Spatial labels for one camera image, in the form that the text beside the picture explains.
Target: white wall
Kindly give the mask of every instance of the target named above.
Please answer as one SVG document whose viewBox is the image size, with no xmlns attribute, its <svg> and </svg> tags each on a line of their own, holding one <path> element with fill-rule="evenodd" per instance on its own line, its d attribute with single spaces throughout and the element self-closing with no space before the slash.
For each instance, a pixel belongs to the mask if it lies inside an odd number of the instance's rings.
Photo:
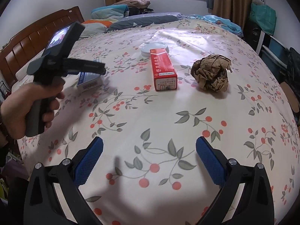
<svg viewBox="0 0 300 225">
<path fill-rule="evenodd" d="M 266 5 L 276 11 L 277 22 L 274 37 L 288 49 L 300 53 L 300 23 L 286 0 L 267 0 Z"/>
<path fill-rule="evenodd" d="M 184 15 L 199 14 L 207 15 L 206 1 L 202 0 L 150 0 L 149 8 L 154 9 L 154 13 L 178 12 Z"/>
<path fill-rule="evenodd" d="M 31 23 L 60 9 L 79 6 L 83 18 L 91 10 L 105 6 L 104 0 L 11 0 L 0 17 L 0 47 Z"/>
</svg>

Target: metal screw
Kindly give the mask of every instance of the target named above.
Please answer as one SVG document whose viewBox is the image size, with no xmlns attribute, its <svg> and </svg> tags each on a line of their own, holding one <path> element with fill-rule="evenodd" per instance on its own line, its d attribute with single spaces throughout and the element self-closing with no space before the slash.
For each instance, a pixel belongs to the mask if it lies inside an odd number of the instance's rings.
<svg viewBox="0 0 300 225">
<path fill-rule="evenodd" d="M 264 168 L 264 165 L 263 165 L 262 163 L 258 163 L 258 164 L 257 164 L 257 167 L 258 167 L 259 169 L 263 169 L 263 168 Z"/>
<path fill-rule="evenodd" d="M 233 166 L 234 166 L 234 165 L 237 164 L 236 159 L 231 158 L 231 159 L 229 159 L 228 161 L 229 161 L 230 165 L 233 165 Z"/>
<path fill-rule="evenodd" d="M 42 167 L 42 164 L 41 163 L 37 163 L 35 166 L 34 166 L 36 169 L 39 169 Z"/>
<path fill-rule="evenodd" d="M 70 159 L 64 159 L 62 161 L 62 164 L 65 165 L 65 166 L 69 165 L 70 163 L 71 163 Z"/>
</svg>

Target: wooden headboard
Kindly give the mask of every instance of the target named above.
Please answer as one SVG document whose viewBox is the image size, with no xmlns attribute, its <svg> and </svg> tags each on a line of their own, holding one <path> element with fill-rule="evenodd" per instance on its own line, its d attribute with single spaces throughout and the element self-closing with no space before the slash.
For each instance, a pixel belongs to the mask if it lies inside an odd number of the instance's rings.
<svg viewBox="0 0 300 225">
<path fill-rule="evenodd" d="M 78 6 L 51 13 L 11 38 L 0 51 L 0 70 L 8 86 L 13 86 L 16 72 L 47 46 L 56 30 L 75 21 L 84 22 Z"/>
</svg>

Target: display screen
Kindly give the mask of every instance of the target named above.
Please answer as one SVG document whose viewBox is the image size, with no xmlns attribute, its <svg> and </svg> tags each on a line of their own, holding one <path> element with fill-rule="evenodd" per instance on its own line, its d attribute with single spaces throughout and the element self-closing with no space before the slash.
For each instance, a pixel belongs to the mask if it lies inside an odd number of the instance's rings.
<svg viewBox="0 0 300 225">
<path fill-rule="evenodd" d="M 55 34 L 53 35 L 53 37 L 51 38 L 51 41 L 49 43 L 49 45 L 47 46 L 46 49 L 49 49 L 53 46 L 56 46 L 58 44 L 60 44 L 62 42 L 62 40 L 64 39 L 66 33 L 68 32 L 69 28 L 71 27 L 71 25 L 69 25 L 68 27 L 65 27 L 59 31 L 56 31 Z"/>
</svg>

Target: blue and white box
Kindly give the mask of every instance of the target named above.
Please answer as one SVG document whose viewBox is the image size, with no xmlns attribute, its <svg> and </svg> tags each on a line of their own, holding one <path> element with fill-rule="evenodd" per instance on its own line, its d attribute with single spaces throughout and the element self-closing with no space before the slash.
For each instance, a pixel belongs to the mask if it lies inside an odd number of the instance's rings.
<svg viewBox="0 0 300 225">
<path fill-rule="evenodd" d="M 94 62 L 101 62 L 100 58 L 94 59 Z M 79 73 L 79 79 L 77 83 L 77 89 L 81 92 L 90 90 L 102 84 L 102 75 L 97 73 Z"/>
</svg>

